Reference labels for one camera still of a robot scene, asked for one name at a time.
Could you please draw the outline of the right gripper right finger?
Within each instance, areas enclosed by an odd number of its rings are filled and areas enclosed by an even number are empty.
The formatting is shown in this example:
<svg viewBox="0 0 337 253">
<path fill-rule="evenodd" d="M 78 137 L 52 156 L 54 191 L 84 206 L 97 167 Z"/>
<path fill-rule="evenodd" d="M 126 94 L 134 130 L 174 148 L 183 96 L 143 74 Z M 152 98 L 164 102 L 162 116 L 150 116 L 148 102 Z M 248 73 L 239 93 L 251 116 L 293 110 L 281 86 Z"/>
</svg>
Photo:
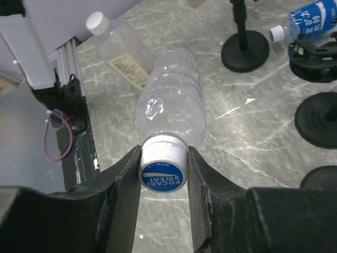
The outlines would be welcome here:
<svg viewBox="0 0 337 253">
<path fill-rule="evenodd" d="M 216 212 L 228 201 L 245 194 L 246 190 L 212 168 L 193 146 L 189 146 L 189 177 L 187 180 L 194 252 L 211 252 L 215 244 Z"/>
</svg>

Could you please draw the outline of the clear white-capped tea bottle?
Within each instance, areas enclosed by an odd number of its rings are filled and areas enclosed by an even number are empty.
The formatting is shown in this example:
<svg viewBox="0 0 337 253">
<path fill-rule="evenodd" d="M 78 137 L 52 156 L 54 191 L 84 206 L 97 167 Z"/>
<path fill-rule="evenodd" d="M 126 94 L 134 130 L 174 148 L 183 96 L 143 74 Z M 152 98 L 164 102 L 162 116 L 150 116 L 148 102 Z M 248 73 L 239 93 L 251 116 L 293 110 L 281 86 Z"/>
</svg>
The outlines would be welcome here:
<svg viewBox="0 0 337 253">
<path fill-rule="evenodd" d="M 134 87 L 143 90 L 153 71 L 155 59 L 141 37 L 121 18 L 110 20 L 102 12 L 86 20 L 103 61 Z"/>
</svg>

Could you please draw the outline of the blue label water bottle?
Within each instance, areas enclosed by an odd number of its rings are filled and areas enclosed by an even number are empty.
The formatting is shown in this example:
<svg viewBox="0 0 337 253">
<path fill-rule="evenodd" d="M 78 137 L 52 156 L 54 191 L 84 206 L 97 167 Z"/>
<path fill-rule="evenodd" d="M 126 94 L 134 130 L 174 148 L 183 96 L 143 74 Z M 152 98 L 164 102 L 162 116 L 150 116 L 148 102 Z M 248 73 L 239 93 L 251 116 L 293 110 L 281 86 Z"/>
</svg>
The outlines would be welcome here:
<svg viewBox="0 0 337 253">
<path fill-rule="evenodd" d="M 325 34 L 336 24 L 336 1 L 314 1 L 291 11 L 285 20 L 269 30 L 273 43 L 297 39 L 299 34 L 307 38 Z"/>
</svg>

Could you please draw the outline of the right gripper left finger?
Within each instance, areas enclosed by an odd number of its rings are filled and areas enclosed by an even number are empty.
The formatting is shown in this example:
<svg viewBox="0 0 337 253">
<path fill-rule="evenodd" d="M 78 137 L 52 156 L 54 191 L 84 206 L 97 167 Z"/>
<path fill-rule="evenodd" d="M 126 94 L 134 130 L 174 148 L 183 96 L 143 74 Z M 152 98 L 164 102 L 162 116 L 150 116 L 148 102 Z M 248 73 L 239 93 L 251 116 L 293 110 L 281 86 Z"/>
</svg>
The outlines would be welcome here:
<svg viewBox="0 0 337 253">
<path fill-rule="evenodd" d="M 141 183 L 135 146 L 93 178 L 50 196 L 56 205 L 63 252 L 131 252 Z"/>
</svg>

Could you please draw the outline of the clear Pocari bottle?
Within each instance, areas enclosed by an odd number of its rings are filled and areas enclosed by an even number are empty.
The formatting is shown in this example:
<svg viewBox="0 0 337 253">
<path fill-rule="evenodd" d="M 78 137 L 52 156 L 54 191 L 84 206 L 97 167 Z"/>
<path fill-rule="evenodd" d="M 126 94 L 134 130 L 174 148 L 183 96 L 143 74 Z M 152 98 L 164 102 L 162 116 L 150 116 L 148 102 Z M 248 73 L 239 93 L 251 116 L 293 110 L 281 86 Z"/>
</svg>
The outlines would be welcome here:
<svg viewBox="0 0 337 253">
<path fill-rule="evenodd" d="M 142 143 L 155 134 L 172 134 L 187 145 L 202 145 L 206 109 L 197 63 L 190 51 L 176 48 L 157 58 L 133 122 Z"/>
</svg>

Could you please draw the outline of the white blue Pocari cap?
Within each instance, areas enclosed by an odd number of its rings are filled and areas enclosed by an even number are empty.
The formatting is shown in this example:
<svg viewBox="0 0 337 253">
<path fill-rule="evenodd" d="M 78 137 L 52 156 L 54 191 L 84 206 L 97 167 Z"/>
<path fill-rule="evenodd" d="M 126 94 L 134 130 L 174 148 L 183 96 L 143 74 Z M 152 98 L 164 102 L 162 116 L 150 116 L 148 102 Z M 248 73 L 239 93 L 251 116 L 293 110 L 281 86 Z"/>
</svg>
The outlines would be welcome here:
<svg viewBox="0 0 337 253">
<path fill-rule="evenodd" d="M 173 134 L 155 134 L 142 144 L 138 178 L 150 191 L 172 193 L 187 181 L 188 146 Z"/>
</svg>

